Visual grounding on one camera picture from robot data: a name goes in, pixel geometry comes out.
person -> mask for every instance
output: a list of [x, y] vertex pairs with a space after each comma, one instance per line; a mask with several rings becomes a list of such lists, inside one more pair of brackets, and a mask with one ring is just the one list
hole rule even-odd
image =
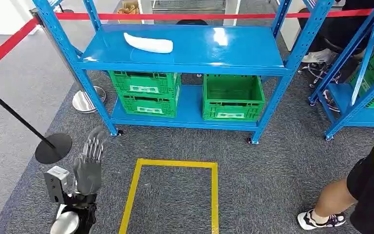
[[[374, 8], [374, 0], [346, 0], [342, 11], [372, 8]], [[309, 10], [304, 8], [300, 12], [309, 12]], [[329, 62], [336, 53], [326, 47], [323, 38], [340, 48], [345, 48], [365, 19], [366, 16], [326, 18], [302, 62]], [[304, 28], [307, 19], [299, 18], [298, 20], [300, 27]], [[365, 49], [368, 41], [369, 35], [359, 43], [356, 54]]]
[[347, 178], [324, 187], [315, 207], [297, 216], [305, 230], [337, 227], [346, 222], [343, 213], [356, 203], [350, 222], [362, 234], [374, 234], [374, 148], [350, 171]]

black pole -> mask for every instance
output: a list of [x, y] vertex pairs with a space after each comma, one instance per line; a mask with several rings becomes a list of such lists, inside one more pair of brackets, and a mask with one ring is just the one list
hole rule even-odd
[[61, 4], [59, 5], [59, 8], [61, 9], [61, 12], [64, 13], [64, 9], [62, 9]]
[[17, 120], [19, 120], [25, 127], [27, 127], [31, 132], [33, 132], [37, 137], [39, 137], [43, 142], [45, 142], [49, 147], [52, 149], [55, 149], [55, 146], [50, 143], [41, 133], [39, 133], [34, 127], [32, 127], [31, 124], [29, 124], [24, 118], [22, 118], [18, 113], [14, 111], [8, 104], [6, 104], [1, 98], [0, 98], [0, 105], [5, 108], [9, 113], [11, 113]]

black stanchion base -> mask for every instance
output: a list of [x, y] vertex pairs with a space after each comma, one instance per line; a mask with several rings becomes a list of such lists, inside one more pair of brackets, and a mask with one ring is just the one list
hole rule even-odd
[[51, 148], [45, 141], [41, 141], [35, 150], [35, 158], [43, 164], [52, 164], [63, 159], [71, 149], [72, 139], [64, 133], [52, 134], [46, 139], [55, 146]]

cardboard box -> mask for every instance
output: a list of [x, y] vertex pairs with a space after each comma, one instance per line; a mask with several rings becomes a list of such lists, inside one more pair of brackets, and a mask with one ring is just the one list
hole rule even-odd
[[[123, 7], [117, 11], [118, 14], [140, 14], [140, 8], [137, 0], [124, 0]], [[119, 20], [119, 23], [142, 23], [141, 20]]]

silver stanchion base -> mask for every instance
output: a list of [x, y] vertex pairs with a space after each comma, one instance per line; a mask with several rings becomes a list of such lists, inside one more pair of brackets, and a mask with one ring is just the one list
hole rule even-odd
[[[101, 102], [104, 103], [107, 97], [105, 91], [98, 86], [94, 86], [94, 89], [99, 95]], [[80, 113], [93, 113], [97, 111], [95, 106], [93, 105], [93, 102], [90, 100], [90, 97], [88, 97], [87, 93], [82, 91], [78, 91], [74, 95], [74, 98], [72, 99], [72, 105]]]

